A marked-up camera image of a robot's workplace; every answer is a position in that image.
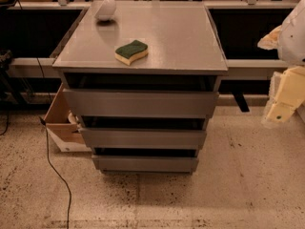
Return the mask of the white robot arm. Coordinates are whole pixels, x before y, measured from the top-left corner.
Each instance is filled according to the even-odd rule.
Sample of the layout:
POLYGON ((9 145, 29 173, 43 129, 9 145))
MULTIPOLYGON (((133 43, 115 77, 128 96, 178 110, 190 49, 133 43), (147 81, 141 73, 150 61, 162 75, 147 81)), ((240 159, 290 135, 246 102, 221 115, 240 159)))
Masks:
POLYGON ((300 0, 282 24, 262 37, 257 46, 277 50, 278 58, 289 64, 274 73, 262 123, 273 128, 285 123, 305 102, 305 0, 300 0))

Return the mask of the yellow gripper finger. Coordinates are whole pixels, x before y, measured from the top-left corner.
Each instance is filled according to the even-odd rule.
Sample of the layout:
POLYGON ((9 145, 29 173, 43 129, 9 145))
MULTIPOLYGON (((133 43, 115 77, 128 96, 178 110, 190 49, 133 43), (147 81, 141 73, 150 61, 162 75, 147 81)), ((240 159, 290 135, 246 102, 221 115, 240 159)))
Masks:
POLYGON ((260 49, 263 50, 274 50, 278 46, 278 37, 281 32, 281 27, 278 26, 274 28, 272 31, 270 31, 268 34, 266 34, 264 37, 262 37, 258 43, 257 46, 260 49))
POLYGON ((274 128, 287 122, 305 102, 305 68, 292 67, 271 78, 262 124, 274 128))

